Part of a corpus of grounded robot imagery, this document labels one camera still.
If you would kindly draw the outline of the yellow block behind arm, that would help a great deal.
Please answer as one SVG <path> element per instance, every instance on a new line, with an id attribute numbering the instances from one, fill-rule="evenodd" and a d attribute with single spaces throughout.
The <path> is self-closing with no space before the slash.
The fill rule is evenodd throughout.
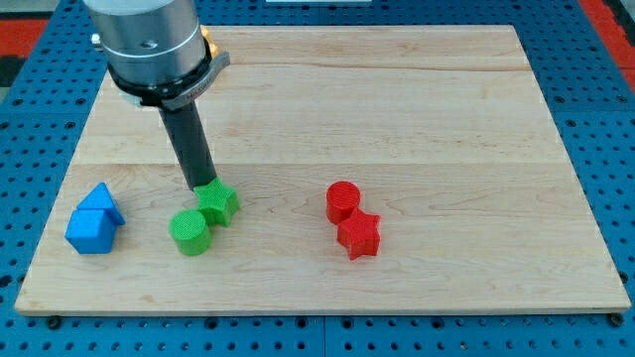
<path id="1" fill-rule="evenodd" d="M 211 31 L 204 25 L 200 25 L 199 27 L 200 27 L 201 35 L 203 36 L 203 38 L 205 39 L 207 43 L 211 57 L 213 59 L 216 58 L 220 54 L 220 49 L 213 41 L 211 36 Z"/>

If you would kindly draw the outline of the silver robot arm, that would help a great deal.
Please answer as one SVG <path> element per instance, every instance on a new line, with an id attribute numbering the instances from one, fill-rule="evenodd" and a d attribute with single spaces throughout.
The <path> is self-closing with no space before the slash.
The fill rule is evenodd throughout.
<path id="1" fill-rule="evenodd" d="M 192 0 L 85 0 L 115 84 L 141 106 L 192 104 L 230 64 L 204 35 Z"/>

